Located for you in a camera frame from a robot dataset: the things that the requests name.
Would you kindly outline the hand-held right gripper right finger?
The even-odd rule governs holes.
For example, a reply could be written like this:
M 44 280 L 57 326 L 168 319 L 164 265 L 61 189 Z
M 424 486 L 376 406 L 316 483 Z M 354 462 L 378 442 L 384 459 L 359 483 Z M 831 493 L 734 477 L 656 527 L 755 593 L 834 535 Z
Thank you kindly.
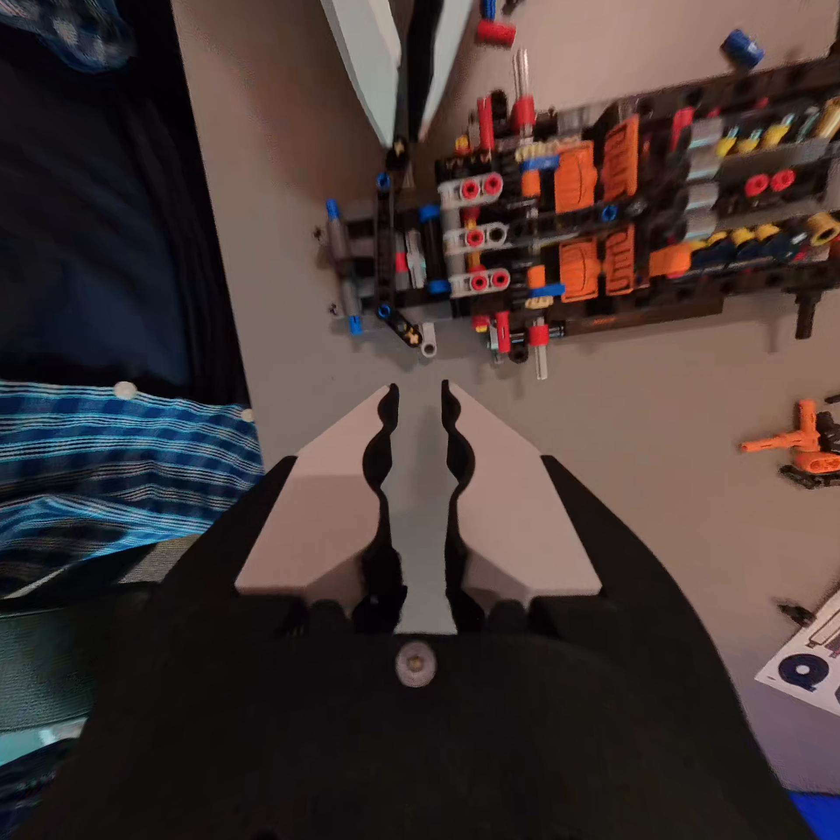
M 505 602 L 595 596 L 602 581 L 539 450 L 459 385 L 441 385 L 446 466 L 456 480 L 445 594 L 459 631 Z

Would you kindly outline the white sticker sheet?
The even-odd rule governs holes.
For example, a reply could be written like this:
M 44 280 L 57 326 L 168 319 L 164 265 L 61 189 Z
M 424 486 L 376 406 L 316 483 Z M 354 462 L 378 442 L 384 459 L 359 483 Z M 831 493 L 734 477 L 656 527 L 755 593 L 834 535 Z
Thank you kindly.
M 835 591 L 812 612 L 813 624 L 796 625 L 794 635 L 761 668 L 755 680 L 838 716 L 839 592 Z

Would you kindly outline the large multicoloured lego model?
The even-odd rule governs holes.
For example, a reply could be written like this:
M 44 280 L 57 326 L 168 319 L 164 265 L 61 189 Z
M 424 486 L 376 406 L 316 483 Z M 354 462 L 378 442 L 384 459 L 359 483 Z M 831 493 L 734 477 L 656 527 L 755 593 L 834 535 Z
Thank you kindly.
M 527 53 L 480 98 L 437 200 L 410 196 L 398 138 L 367 205 L 315 230 L 354 339 L 384 330 L 427 361 L 468 324 L 495 364 L 548 377 L 563 339 L 718 314 L 777 291 L 808 340 L 838 289 L 838 43 L 828 57 L 607 104 L 539 110 Z

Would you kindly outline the blue object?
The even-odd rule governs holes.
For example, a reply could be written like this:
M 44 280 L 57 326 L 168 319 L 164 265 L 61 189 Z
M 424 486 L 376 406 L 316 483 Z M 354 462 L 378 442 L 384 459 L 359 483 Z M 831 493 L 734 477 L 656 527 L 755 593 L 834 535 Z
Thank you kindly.
M 839 839 L 839 794 L 791 791 L 790 798 L 819 839 Z

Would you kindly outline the person in plaid shirt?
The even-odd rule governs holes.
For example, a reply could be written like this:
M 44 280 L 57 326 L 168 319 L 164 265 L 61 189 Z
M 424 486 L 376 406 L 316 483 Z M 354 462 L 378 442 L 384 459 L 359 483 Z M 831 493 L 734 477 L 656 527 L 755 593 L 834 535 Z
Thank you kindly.
M 98 2 L 2 2 L 1 18 L 79 70 L 129 54 Z M 1 386 L 2 598 L 99 555 L 202 533 L 263 475 L 251 406 L 126 381 Z

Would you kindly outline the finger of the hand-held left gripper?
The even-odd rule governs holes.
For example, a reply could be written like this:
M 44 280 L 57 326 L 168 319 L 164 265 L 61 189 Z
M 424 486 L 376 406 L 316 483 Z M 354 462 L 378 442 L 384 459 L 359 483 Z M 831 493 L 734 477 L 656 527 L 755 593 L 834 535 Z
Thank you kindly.
M 321 1 L 353 90 L 383 151 L 408 129 L 408 1 Z
M 472 1 L 415 1 L 410 21 L 410 140 L 422 142 L 443 100 Z

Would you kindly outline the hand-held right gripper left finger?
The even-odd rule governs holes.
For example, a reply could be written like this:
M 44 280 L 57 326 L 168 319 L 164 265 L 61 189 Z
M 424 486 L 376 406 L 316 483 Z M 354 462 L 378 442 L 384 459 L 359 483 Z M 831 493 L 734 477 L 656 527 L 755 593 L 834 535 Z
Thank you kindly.
M 396 624 L 403 570 L 383 490 L 400 394 L 383 386 L 301 448 L 235 582 L 241 595 L 336 602 L 358 624 Z

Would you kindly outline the blue lego cylinder piece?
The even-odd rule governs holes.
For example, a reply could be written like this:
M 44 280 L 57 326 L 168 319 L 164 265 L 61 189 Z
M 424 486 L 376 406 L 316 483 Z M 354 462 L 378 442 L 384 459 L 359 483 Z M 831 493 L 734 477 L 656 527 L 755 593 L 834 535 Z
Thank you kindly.
M 720 45 L 720 52 L 737 71 L 750 72 L 764 59 L 764 49 L 741 28 L 733 29 Z

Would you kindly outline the orange and black lego subassembly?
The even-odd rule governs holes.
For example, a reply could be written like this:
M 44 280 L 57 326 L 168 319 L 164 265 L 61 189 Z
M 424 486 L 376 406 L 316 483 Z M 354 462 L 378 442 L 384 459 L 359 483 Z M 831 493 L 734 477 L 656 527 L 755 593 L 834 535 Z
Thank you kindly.
M 778 472 L 790 483 L 818 490 L 839 486 L 839 426 L 828 410 L 817 410 L 813 399 L 797 402 L 795 426 L 786 432 L 740 444 L 740 451 L 755 454 L 781 449 L 791 459 Z

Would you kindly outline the dark navy garment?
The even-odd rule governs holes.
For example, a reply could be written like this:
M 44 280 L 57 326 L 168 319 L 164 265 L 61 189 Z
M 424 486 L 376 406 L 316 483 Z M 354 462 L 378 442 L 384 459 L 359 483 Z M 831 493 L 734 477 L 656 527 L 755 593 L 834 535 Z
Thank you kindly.
M 2 379 L 250 407 L 171 2 L 79 70 L 2 24 Z

